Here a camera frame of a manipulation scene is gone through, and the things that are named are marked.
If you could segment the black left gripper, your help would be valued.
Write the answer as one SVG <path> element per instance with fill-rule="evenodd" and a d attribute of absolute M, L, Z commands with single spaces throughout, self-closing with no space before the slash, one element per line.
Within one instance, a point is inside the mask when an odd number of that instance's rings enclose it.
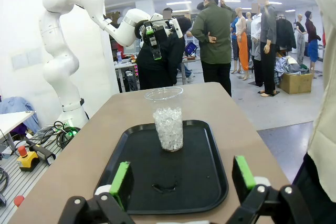
<path fill-rule="evenodd" d="M 143 41 L 146 41 L 150 47 L 154 60 L 161 59 L 160 46 L 157 41 L 165 41 L 170 32 L 165 20 L 148 20 L 144 22 Z"/>

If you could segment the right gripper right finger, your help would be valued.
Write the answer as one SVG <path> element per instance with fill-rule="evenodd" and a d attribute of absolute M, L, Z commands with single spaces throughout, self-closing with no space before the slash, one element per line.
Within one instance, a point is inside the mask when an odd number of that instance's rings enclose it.
<path fill-rule="evenodd" d="M 256 178 L 243 156 L 233 158 L 232 178 L 240 206 L 227 223 L 256 223 L 268 216 L 274 223 L 313 223 L 304 198 L 295 185 L 284 185 L 279 190 Z"/>

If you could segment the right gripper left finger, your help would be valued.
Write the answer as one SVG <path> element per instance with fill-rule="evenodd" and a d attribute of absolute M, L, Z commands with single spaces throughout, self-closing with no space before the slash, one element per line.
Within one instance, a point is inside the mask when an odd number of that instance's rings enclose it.
<path fill-rule="evenodd" d="M 59 223 L 134 223 L 127 207 L 134 187 L 130 162 L 120 163 L 111 184 L 97 188 L 96 194 L 86 200 L 70 197 L 60 215 Z"/>

